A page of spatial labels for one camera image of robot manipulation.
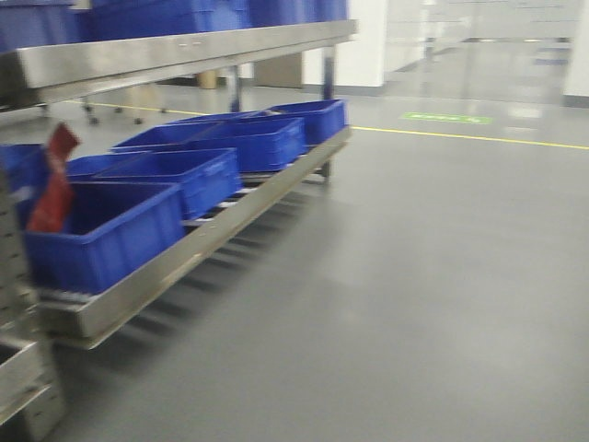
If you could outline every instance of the metal cart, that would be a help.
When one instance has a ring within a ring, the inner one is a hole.
[[[344,20],[19,49],[0,55],[0,111],[223,67],[229,68],[229,110],[240,111],[240,64],[316,48],[324,48],[322,96],[331,99],[335,45],[355,31],[356,22]],[[93,297],[42,290],[30,282],[0,170],[0,440],[41,440],[63,417],[51,340],[83,349],[100,345],[309,174],[327,179],[331,158],[349,136],[349,129],[342,130],[284,171],[244,177],[247,187],[190,223],[184,239]]]

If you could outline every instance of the cart wheel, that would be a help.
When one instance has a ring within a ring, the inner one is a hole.
[[[331,161],[328,161],[319,170],[319,175],[322,176],[325,181],[329,181],[331,178],[332,170],[331,170]]]

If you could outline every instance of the yellow floor line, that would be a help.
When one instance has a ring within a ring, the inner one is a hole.
[[[562,147],[562,148],[566,148],[566,149],[589,150],[589,146],[587,146],[587,145],[566,145],[566,144],[562,144],[562,143],[547,143],[547,142],[543,142],[543,141],[515,140],[512,138],[495,138],[492,136],[443,134],[443,133],[438,133],[438,132],[405,131],[402,129],[381,129],[378,127],[363,127],[363,126],[353,126],[352,128],[357,131],[384,132],[384,133],[389,133],[389,134],[437,136],[437,137],[441,137],[441,138],[461,138],[463,140],[495,141],[495,142],[499,142],[499,143],[511,143],[514,145],[545,145],[548,147]]]
[[[83,101],[78,101],[74,99],[69,99],[66,103],[74,103],[74,104],[84,104]],[[121,108],[121,109],[129,109],[133,111],[154,111],[160,112],[161,109],[157,108],[142,108],[138,106],[124,106],[121,104],[110,104],[110,103],[95,103],[89,102],[90,106],[99,106],[104,108]],[[167,113],[178,113],[182,115],[208,115],[207,113],[202,112],[191,112],[188,110],[166,110]],[[476,135],[460,135],[460,134],[444,134],[438,132],[422,132],[422,131],[406,131],[403,129],[383,129],[379,127],[366,127],[366,126],[352,126],[352,128],[356,131],[367,131],[367,132],[381,132],[386,134],[406,134],[406,135],[419,135],[419,136],[435,136],[439,138],[457,138],[463,140],[476,140],[476,141],[493,141],[497,143],[510,143],[513,145],[543,145],[547,147],[560,147],[565,149],[579,149],[579,150],[589,150],[589,146],[587,145],[567,145],[563,143],[547,143],[542,141],[528,141],[528,140],[516,140],[512,138],[495,138],[492,136],[476,136]]]
[[[66,103],[72,104],[85,104],[84,101],[78,101],[76,99],[69,99]],[[120,108],[120,109],[129,109],[132,111],[152,111],[152,112],[161,112],[161,109],[158,108],[142,108],[139,106],[125,106],[123,104],[110,104],[110,103],[95,103],[95,102],[88,102],[90,106],[99,106],[101,108]],[[166,113],[181,113],[182,115],[208,115],[202,112],[190,112],[188,110],[170,110],[166,109]]]

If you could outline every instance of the metal leg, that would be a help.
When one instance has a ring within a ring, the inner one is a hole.
[[[94,115],[94,108],[90,105],[90,99],[88,97],[82,97],[82,109],[86,111],[90,124],[99,123],[99,119]]]
[[[36,442],[63,417],[64,399],[1,170],[0,262],[0,440]]]
[[[335,46],[323,48],[323,99],[333,99],[335,95],[335,56]],[[329,181],[329,178],[331,177],[331,161],[325,163],[318,173],[325,178],[325,181]]]
[[[335,86],[335,46],[323,48],[323,99],[333,99]]]
[[[229,111],[241,112],[242,84],[239,77],[239,66],[231,66],[227,69],[227,91],[229,93]]]

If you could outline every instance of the shelf frame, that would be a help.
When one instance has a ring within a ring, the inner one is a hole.
[[[342,20],[17,49],[0,54],[0,111],[331,47],[356,30]]]
[[[295,185],[328,163],[344,148],[349,136],[350,129],[346,128],[318,145],[114,287],[91,297],[86,304],[41,301],[40,314],[50,336],[58,343],[86,350],[99,346]]]

